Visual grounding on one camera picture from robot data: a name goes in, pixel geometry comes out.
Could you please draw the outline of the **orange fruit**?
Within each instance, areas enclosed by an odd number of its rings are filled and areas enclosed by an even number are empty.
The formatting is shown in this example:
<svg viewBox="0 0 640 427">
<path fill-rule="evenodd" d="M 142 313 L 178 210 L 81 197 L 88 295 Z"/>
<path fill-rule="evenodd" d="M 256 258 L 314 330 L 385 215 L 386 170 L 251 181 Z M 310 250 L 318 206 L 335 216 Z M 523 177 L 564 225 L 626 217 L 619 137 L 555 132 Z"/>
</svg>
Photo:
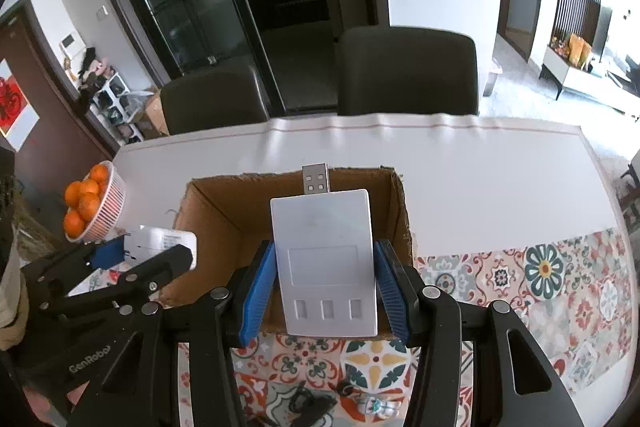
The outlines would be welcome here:
<svg viewBox="0 0 640 427">
<path fill-rule="evenodd" d="M 70 239 L 77 239 L 84 233 L 86 221 L 77 209 L 70 209 L 66 212 L 63 220 L 63 229 Z"/>
<path fill-rule="evenodd" d="M 96 183 L 106 183 L 110 179 L 110 168 L 104 164 L 96 164 L 90 169 L 89 178 Z"/>
<path fill-rule="evenodd" d="M 77 210 L 82 219 L 90 222 L 98 213 L 100 206 L 100 196 L 96 193 L 89 192 L 79 196 Z"/>
<path fill-rule="evenodd" d="M 67 207 L 76 208 L 79 202 L 79 190 L 81 188 L 80 181 L 74 181 L 65 187 L 64 202 Z"/>
</svg>

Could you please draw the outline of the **white USB hub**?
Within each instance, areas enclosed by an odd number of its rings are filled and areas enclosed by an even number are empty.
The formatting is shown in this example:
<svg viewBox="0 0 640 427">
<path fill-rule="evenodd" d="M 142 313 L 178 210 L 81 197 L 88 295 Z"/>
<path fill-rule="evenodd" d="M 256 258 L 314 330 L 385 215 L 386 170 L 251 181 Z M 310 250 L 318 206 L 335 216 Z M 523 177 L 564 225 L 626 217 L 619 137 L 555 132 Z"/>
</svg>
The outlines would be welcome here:
<svg viewBox="0 0 640 427">
<path fill-rule="evenodd" d="M 327 165 L 302 168 L 302 195 L 270 202 L 286 332 L 378 335 L 369 193 L 331 190 Z"/>
</svg>

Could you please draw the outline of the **patterned tile tablecloth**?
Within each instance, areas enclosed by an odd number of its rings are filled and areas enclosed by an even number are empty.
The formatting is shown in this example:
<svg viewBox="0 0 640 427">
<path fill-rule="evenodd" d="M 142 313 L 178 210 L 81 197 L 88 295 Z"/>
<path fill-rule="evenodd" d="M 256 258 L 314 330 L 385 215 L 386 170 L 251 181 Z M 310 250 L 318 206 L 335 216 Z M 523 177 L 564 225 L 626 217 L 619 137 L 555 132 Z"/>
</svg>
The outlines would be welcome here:
<svg viewBox="0 0 640 427">
<path fill-rule="evenodd" d="M 424 282 L 462 303 L 509 303 L 584 424 L 614 415 L 636 357 L 636 274 L 615 193 L 577 127 L 375 114 L 166 136 L 117 153 L 126 185 L 119 225 L 175 228 L 195 179 L 321 163 L 394 170 Z"/>
</svg>

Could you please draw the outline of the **dark chair right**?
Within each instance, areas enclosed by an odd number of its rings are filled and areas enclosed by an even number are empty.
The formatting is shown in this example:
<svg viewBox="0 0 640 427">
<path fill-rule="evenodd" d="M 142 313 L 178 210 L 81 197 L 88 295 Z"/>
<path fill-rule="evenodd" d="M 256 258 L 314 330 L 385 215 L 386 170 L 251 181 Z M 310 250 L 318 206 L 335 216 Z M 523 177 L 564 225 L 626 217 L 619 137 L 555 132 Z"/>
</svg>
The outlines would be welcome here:
<svg viewBox="0 0 640 427">
<path fill-rule="evenodd" d="M 350 28 L 337 49 L 337 114 L 454 116 L 480 110 L 474 41 L 419 27 Z"/>
</svg>

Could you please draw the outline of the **small blue white figurine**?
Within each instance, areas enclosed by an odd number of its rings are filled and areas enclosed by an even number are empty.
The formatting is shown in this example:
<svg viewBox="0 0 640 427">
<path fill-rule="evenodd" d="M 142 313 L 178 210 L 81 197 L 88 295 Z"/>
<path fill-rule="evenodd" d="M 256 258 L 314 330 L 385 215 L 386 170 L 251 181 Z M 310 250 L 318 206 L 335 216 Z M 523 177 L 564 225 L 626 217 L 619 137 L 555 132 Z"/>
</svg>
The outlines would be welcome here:
<svg viewBox="0 0 640 427">
<path fill-rule="evenodd" d="M 364 417 L 386 421 L 398 416 L 400 403 L 386 400 L 376 395 L 360 395 L 357 400 L 358 412 Z"/>
</svg>

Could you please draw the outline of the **brown cardboard box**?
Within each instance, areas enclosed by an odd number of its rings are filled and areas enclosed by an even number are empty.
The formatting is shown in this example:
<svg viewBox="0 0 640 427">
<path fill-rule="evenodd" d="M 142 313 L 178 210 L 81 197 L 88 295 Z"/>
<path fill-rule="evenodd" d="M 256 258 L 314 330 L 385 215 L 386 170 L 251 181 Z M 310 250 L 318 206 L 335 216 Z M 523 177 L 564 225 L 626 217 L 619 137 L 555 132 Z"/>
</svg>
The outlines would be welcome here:
<svg viewBox="0 0 640 427">
<path fill-rule="evenodd" d="M 374 246 L 389 241 L 400 262 L 412 262 L 412 238 L 404 188 L 390 168 L 337 168 L 329 172 L 331 190 L 364 188 L 369 193 Z M 281 174 L 213 176 L 191 181 L 186 187 L 175 228 L 193 232 L 198 239 L 196 268 L 178 277 L 160 293 L 169 306 L 190 305 L 207 291 L 226 285 L 235 270 L 252 262 L 259 245 L 273 243 L 270 202 L 274 198 L 302 195 L 300 171 Z M 376 286 L 378 335 L 392 335 Z M 274 279 L 260 331 L 286 333 L 279 275 Z"/>
</svg>

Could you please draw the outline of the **dark chair left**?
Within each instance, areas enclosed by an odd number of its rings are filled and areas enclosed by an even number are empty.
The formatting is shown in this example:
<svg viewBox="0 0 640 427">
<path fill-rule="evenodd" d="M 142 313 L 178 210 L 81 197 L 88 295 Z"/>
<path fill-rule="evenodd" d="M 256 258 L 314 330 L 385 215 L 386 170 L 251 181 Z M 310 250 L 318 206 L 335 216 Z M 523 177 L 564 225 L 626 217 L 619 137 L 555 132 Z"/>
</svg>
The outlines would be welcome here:
<svg viewBox="0 0 640 427">
<path fill-rule="evenodd" d="M 222 64 L 191 72 L 160 90 L 170 135 L 260 124 L 269 119 L 262 80 L 253 65 Z"/>
</svg>

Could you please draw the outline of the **white basket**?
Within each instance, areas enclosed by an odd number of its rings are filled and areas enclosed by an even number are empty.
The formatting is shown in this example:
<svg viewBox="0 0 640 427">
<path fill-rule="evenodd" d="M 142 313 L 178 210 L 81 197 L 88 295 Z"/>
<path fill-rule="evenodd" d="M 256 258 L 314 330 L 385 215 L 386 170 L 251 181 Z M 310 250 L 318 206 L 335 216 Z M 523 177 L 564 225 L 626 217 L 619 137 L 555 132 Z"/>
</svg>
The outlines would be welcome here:
<svg viewBox="0 0 640 427">
<path fill-rule="evenodd" d="M 90 222 L 86 222 L 84 233 L 77 239 L 70 239 L 64 232 L 65 238 L 73 243 L 102 241 L 111 233 L 124 210 L 126 202 L 126 185 L 111 161 L 104 160 L 100 164 L 110 168 L 110 179 L 106 183 L 96 183 L 89 178 L 78 180 L 81 182 L 79 194 L 96 193 L 100 196 L 101 206 L 98 213 Z"/>
</svg>

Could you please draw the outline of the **white plug power adapter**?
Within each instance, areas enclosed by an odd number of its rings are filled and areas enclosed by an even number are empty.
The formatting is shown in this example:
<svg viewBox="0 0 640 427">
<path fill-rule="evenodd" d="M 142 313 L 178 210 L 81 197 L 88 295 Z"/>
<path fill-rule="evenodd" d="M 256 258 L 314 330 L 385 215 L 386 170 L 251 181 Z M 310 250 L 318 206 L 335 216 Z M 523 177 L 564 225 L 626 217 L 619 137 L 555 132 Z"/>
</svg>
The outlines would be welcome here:
<svg viewBox="0 0 640 427">
<path fill-rule="evenodd" d="M 125 260 L 108 270 L 97 269 L 72 289 L 68 293 L 69 296 L 115 285 L 120 274 L 176 245 L 182 245 L 191 251 L 192 261 L 189 271 L 194 270 L 198 264 L 198 239 L 193 232 L 140 225 L 139 228 L 121 236 L 124 238 Z"/>
</svg>

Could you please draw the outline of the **dark chair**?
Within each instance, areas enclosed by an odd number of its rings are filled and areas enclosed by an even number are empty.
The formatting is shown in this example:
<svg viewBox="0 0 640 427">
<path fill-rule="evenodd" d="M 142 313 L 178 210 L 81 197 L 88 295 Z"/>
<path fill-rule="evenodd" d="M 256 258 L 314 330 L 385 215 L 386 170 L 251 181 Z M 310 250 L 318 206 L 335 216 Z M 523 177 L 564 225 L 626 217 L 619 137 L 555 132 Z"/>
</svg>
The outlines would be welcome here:
<svg viewBox="0 0 640 427">
<path fill-rule="evenodd" d="M 480 110 L 474 41 L 419 27 L 350 28 L 337 49 L 337 114 L 454 116 Z"/>
<path fill-rule="evenodd" d="M 269 119 L 262 80 L 253 65 L 222 64 L 191 72 L 160 90 L 170 135 L 260 124 Z"/>
</svg>

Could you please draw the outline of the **white shoe rack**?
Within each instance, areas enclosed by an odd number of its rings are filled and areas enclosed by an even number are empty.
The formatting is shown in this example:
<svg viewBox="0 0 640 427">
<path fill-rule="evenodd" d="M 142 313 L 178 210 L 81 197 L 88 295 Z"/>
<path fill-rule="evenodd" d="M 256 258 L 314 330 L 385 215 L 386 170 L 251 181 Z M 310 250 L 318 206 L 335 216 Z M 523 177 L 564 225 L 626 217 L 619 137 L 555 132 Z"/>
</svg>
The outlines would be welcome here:
<svg viewBox="0 0 640 427">
<path fill-rule="evenodd" d="M 144 136 L 136 124 L 137 109 L 128 84 L 118 72 L 102 83 L 91 103 L 91 112 L 119 145 L 138 143 Z"/>
</svg>

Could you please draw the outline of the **white TV console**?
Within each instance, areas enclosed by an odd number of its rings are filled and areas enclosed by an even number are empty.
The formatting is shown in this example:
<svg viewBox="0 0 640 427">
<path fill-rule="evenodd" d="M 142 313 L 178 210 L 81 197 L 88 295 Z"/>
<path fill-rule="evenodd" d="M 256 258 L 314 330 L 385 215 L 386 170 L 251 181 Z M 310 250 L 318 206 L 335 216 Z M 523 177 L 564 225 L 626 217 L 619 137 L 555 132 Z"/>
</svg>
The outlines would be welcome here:
<svg viewBox="0 0 640 427">
<path fill-rule="evenodd" d="M 544 52 L 542 72 L 548 72 L 559 86 L 557 98 L 565 90 L 577 92 L 627 116 L 639 118 L 639 98 L 608 76 L 598 77 L 570 65 L 550 46 Z"/>
</svg>

